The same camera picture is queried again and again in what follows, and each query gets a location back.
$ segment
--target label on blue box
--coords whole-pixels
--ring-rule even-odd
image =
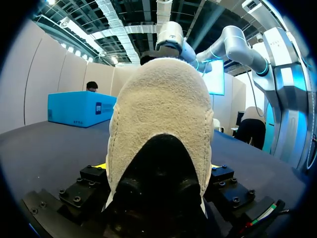
[[[101,103],[96,103],[96,115],[101,114]]]

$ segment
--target person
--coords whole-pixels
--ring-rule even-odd
[[[263,111],[258,108],[260,115],[263,115]],[[260,150],[264,146],[265,139],[265,118],[260,117],[256,107],[248,107],[241,118],[241,123],[235,138],[246,143],[250,143],[252,139],[252,145]]]
[[[97,89],[98,89],[98,84],[96,82],[94,82],[94,81],[90,81],[86,85],[86,91],[90,91],[90,92],[96,93]]]

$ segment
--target ceiling duct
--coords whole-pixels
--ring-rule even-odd
[[[170,19],[170,13],[172,10],[173,0],[157,0],[157,3],[158,3],[157,33],[159,33],[161,27]]]
[[[157,26],[156,25],[137,25],[137,26],[125,26],[124,30],[126,31],[127,34],[132,34],[132,33],[156,33],[157,32]],[[96,33],[91,34],[91,36],[97,40],[101,39],[104,37],[109,37],[109,36],[115,36],[117,35],[117,29],[106,29],[103,31],[99,31]]]
[[[116,35],[118,40],[120,41],[121,45],[125,49],[127,56],[129,57],[131,63],[127,63],[128,65],[140,65],[140,58],[135,51],[131,40],[128,36],[128,33],[123,26],[122,21],[119,19],[112,3],[110,0],[95,0],[98,4],[98,7],[103,12],[104,16],[106,17],[109,26],[111,27],[111,34]]]

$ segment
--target yellow strip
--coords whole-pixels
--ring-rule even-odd
[[[93,166],[93,167],[106,169],[106,164],[104,163],[104,164]],[[211,167],[219,168],[219,166],[217,166],[217,165],[211,165]]]

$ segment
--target white robotic arm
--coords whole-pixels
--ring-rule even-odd
[[[212,68],[209,62],[220,60],[224,56],[249,66],[260,76],[266,75],[268,72],[267,60],[257,51],[249,48],[243,31],[236,26],[225,27],[215,43],[196,55],[193,48],[183,38],[181,26],[170,21],[162,26],[158,35],[156,49],[159,50],[160,46],[178,49],[180,56],[200,72],[210,72]]]

